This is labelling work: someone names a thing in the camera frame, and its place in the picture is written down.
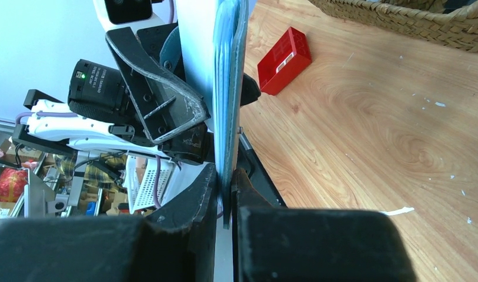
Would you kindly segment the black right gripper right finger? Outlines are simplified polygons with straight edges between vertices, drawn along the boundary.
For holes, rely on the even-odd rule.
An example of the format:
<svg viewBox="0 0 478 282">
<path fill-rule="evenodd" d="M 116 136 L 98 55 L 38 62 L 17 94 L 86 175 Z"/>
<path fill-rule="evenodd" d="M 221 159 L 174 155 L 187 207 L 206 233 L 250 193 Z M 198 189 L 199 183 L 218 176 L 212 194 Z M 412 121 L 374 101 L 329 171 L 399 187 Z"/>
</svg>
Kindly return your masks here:
<svg viewBox="0 0 478 282">
<path fill-rule="evenodd" d="M 378 211 L 271 205 L 232 176 L 235 281 L 416 281 L 402 238 Z"/>
</svg>

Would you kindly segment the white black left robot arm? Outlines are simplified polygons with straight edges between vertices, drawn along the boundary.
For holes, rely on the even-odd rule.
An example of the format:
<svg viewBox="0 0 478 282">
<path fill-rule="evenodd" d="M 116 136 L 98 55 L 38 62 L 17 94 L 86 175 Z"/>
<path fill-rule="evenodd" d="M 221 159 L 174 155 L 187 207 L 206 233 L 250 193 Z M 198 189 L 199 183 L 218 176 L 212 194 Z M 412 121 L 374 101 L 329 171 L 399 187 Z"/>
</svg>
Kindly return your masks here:
<svg viewBox="0 0 478 282">
<path fill-rule="evenodd" d="M 212 162 L 204 98 L 186 83 L 175 23 L 106 33 L 117 64 L 81 59 L 66 102 L 31 89 L 14 141 L 44 152 L 129 152 L 190 165 Z"/>
</svg>

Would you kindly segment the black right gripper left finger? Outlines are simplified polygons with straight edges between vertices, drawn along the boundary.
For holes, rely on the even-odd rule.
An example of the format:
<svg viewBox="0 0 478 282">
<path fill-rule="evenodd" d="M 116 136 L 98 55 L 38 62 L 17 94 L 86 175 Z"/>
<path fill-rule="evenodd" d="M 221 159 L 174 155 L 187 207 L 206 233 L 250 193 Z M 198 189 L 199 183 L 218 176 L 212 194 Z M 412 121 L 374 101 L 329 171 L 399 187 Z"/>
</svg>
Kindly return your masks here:
<svg viewBox="0 0 478 282">
<path fill-rule="evenodd" d="M 143 217 L 0 220 L 0 281 L 212 281 L 216 169 Z"/>
</svg>

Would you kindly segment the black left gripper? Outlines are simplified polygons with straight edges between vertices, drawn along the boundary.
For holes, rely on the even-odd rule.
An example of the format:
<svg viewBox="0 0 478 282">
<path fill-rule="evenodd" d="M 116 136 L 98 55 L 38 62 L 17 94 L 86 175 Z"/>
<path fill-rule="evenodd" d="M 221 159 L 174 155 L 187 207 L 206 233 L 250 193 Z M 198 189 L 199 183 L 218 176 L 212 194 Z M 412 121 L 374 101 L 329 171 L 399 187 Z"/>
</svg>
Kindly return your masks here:
<svg viewBox="0 0 478 282">
<path fill-rule="evenodd" d="M 131 142 L 158 149 L 189 165 L 214 162 L 210 113 L 203 96 L 187 84 L 178 24 L 108 31 L 105 39 L 125 83 Z M 259 99 L 257 81 L 243 74 L 240 107 Z"/>
</svg>

